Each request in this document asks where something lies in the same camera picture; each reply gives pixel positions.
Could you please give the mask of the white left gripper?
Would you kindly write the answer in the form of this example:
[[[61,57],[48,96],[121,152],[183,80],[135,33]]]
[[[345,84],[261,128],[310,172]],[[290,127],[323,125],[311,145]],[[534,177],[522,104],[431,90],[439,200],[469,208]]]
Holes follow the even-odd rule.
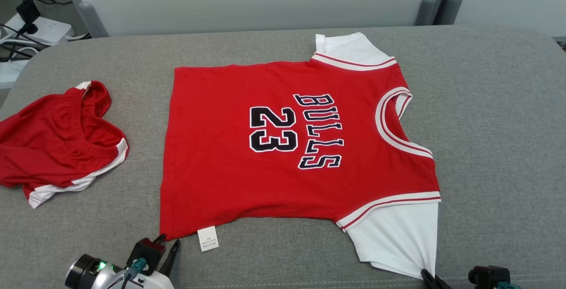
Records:
[[[163,243],[166,237],[166,233],[162,233],[153,240],[153,243]],[[106,266],[95,277],[91,289],[173,289],[174,285],[168,277],[171,275],[179,248],[180,239],[176,239],[169,249],[159,273],[154,272],[150,276],[139,273],[132,280],[129,280],[125,286],[123,286],[123,283],[125,283],[126,271],[115,271],[112,266]]]

